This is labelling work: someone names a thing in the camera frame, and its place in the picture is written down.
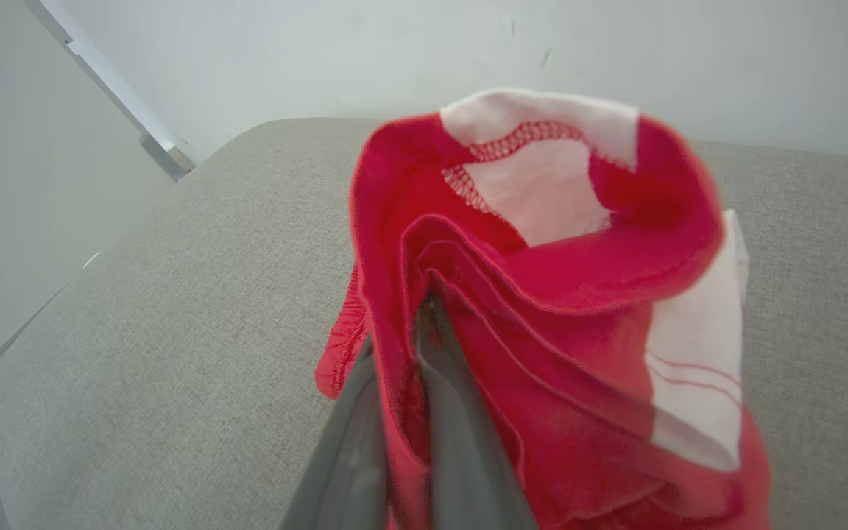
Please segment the grey fabric sofa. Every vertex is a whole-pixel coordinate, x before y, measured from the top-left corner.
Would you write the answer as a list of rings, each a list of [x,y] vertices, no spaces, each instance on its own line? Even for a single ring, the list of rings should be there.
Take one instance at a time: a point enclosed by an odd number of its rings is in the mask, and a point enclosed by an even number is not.
[[[0,363],[11,530],[273,530],[332,403],[362,119],[229,141]],[[750,254],[744,395],[774,530],[848,530],[848,157],[692,141]]]

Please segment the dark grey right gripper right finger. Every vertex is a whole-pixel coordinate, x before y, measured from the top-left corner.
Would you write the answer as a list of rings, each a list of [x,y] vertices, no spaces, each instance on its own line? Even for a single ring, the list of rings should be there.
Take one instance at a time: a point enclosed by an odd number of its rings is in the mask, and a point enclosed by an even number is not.
[[[539,530],[439,295],[415,315],[434,530]]]

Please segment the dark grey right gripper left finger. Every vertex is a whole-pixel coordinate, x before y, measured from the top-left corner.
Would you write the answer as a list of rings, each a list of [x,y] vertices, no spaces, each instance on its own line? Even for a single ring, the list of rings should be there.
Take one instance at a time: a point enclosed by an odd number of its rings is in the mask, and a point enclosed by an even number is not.
[[[388,483],[381,396],[368,336],[280,530],[387,530]]]

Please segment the white metal frame bar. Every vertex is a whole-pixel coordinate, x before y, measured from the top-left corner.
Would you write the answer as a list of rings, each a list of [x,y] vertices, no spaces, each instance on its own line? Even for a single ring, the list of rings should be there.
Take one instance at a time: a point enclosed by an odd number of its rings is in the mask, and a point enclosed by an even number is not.
[[[100,88],[141,134],[139,143],[174,181],[191,172],[195,164],[176,144],[175,135],[155,111],[130,87],[120,71],[84,29],[71,17],[62,0],[23,0],[28,10],[67,51],[75,64]]]

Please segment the red jersey with white sleeves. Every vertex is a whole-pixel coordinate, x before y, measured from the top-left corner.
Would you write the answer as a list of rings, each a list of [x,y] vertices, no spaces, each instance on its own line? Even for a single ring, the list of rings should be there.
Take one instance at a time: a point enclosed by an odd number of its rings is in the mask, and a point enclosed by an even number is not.
[[[749,256],[676,130],[606,99],[475,93],[370,135],[356,265],[315,370],[337,399],[366,340],[388,530],[431,530],[415,312],[437,291],[541,530],[771,530],[743,404]]]

